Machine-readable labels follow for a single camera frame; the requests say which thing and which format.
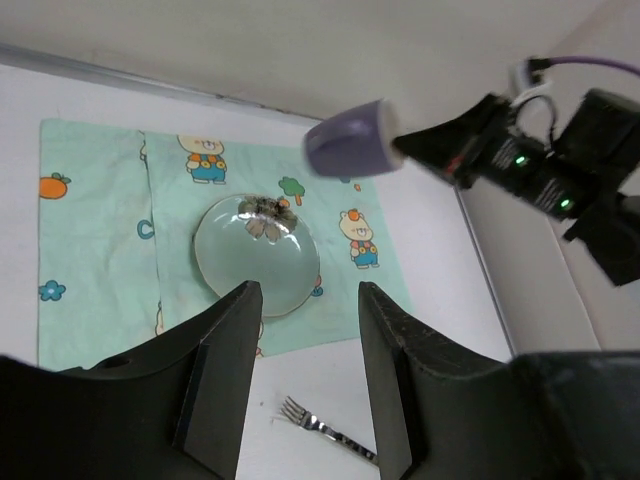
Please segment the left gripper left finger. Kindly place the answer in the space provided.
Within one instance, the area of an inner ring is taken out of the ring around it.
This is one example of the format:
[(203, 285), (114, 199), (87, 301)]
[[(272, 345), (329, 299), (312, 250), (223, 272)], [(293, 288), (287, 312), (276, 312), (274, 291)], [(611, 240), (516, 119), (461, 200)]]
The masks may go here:
[(158, 337), (57, 374), (62, 479), (232, 479), (262, 313), (246, 281)]

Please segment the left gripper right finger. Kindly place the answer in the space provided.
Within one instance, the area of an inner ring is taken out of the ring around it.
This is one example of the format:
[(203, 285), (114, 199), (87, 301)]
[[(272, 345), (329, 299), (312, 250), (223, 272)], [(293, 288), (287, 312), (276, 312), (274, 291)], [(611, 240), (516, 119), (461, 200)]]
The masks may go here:
[(373, 282), (359, 286), (358, 315), (381, 477), (512, 476), (489, 397), (504, 364), (414, 318)]

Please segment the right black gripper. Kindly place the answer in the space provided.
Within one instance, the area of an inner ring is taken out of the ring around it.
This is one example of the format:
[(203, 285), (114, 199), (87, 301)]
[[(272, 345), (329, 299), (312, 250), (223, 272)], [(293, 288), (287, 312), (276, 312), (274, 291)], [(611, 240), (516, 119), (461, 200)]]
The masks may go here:
[(439, 180), (469, 189), (478, 177), (481, 154), (505, 130), (509, 115), (510, 101), (490, 93), (453, 120), (397, 136), (392, 146)]

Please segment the purple ceramic mug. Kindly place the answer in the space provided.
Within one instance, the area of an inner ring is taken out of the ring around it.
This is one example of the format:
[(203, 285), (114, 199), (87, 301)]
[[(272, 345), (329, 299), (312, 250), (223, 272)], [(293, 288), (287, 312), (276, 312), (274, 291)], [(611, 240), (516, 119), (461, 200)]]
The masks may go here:
[(394, 146), (396, 110), (379, 99), (351, 108), (312, 127), (302, 148), (311, 170), (322, 177), (362, 178), (400, 169), (405, 156)]

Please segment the green floral plate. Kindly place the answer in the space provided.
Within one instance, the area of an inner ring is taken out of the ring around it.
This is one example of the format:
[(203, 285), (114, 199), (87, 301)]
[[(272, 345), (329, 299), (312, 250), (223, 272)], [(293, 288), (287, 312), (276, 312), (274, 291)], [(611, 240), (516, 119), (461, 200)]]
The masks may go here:
[(214, 203), (199, 221), (193, 250), (204, 282), (218, 296), (257, 282), (265, 317), (301, 307), (320, 273), (318, 248), (305, 222), (276, 199), (257, 194)]

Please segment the green cartoon print cloth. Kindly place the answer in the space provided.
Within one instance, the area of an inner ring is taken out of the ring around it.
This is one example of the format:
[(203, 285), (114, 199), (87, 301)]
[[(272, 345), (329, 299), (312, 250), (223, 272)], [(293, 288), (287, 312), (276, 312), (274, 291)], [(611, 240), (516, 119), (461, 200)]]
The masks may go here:
[(232, 195), (265, 195), (291, 208), (320, 255), (303, 305), (263, 315), (259, 356), (355, 338), (361, 282), (411, 303), (373, 184), (314, 177), (295, 148), (46, 120), (40, 161), (45, 368), (92, 366), (216, 302), (192, 241), (205, 212)]

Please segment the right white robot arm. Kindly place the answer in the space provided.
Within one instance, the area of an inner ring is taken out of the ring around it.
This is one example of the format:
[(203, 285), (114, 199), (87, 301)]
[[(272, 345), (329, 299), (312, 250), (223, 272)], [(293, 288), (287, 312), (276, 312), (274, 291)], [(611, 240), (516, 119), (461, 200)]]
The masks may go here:
[(486, 95), (459, 117), (392, 144), (441, 180), (469, 189), (483, 178), (557, 220), (609, 280), (639, 278), (639, 199), (620, 192), (639, 166), (639, 104), (591, 89), (561, 134), (546, 140), (518, 125), (522, 105)]

